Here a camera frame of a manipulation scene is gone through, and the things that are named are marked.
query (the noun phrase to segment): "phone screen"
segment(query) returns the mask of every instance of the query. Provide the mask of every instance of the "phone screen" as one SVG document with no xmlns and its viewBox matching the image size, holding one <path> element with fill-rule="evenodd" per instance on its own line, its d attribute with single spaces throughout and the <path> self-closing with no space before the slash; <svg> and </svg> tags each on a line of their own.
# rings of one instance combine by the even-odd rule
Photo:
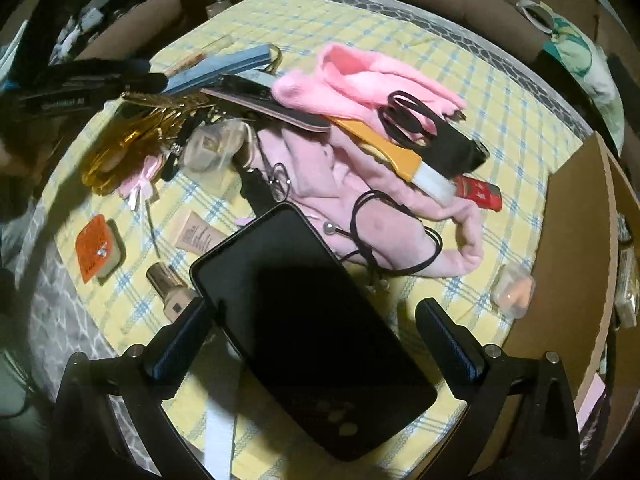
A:
<svg viewBox="0 0 640 480">
<path fill-rule="evenodd" d="M 434 402 L 433 386 L 294 206 L 228 238 L 191 277 L 258 380 L 334 456 L 361 456 Z"/>
</svg>

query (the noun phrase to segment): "orange lid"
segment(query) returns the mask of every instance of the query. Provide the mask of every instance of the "orange lid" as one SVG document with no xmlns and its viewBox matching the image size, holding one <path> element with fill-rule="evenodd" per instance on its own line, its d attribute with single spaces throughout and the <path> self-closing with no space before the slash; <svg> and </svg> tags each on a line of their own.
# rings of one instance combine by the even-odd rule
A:
<svg viewBox="0 0 640 480">
<path fill-rule="evenodd" d="M 113 251 L 113 240 L 104 215 L 91 218 L 76 238 L 76 254 L 82 280 L 88 282 L 108 261 Z"/>
</svg>

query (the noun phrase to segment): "orange brush handle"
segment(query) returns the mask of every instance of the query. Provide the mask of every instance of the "orange brush handle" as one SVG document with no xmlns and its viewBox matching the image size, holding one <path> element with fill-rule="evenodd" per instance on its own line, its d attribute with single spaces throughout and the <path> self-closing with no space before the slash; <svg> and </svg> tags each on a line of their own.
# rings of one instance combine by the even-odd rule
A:
<svg viewBox="0 0 640 480">
<path fill-rule="evenodd" d="M 406 182 L 411 182 L 418 168 L 422 163 L 420 155 L 412 150 L 396 146 L 389 142 L 379 133 L 369 128 L 362 121 L 354 119 L 341 119 L 340 117 L 327 117 L 332 123 L 337 124 L 345 131 L 364 140 L 367 144 L 376 148 L 386 156 L 396 175 Z"/>
</svg>

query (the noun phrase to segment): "coiled black cord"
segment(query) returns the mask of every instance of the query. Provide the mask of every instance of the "coiled black cord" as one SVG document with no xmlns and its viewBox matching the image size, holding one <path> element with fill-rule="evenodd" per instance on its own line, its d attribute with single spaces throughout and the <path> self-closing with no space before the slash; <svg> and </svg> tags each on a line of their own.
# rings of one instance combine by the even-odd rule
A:
<svg viewBox="0 0 640 480">
<path fill-rule="evenodd" d="M 429 267 L 442 252 L 442 238 L 436 230 L 427 226 L 424 226 L 424 232 L 429 238 L 431 238 L 431 240 L 433 240 L 433 243 L 436 246 L 436 250 L 433 253 L 433 256 L 430 256 L 417 265 L 407 267 L 405 269 L 385 269 L 383 267 L 380 267 L 378 261 L 373 255 L 373 249 L 371 248 L 371 246 L 364 243 L 360 238 L 360 235 L 358 234 L 358 226 L 356 225 L 356 217 L 358 215 L 358 212 L 360 211 L 360 209 L 362 209 L 362 206 L 364 206 L 370 200 L 382 200 L 382 202 L 386 203 L 387 205 L 397 209 L 407 216 L 410 216 L 411 218 L 415 218 L 418 220 L 418 217 L 407 206 L 399 204 L 385 192 L 375 189 L 370 189 L 364 192 L 358 197 L 355 204 L 353 205 L 350 225 L 351 232 L 348 233 L 347 231 L 336 229 L 336 231 L 340 234 L 350 237 L 353 240 L 353 243 L 358 248 L 356 251 L 352 251 L 351 253 L 346 254 L 340 260 L 343 262 L 344 260 L 347 260 L 348 258 L 355 256 L 356 254 L 360 254 L 366 261 L 370 272 L 377 275 L 385 274 L 387 276 L 407 276 L 409 274 L 415 274 L 416 272 Z"/>
</svg>

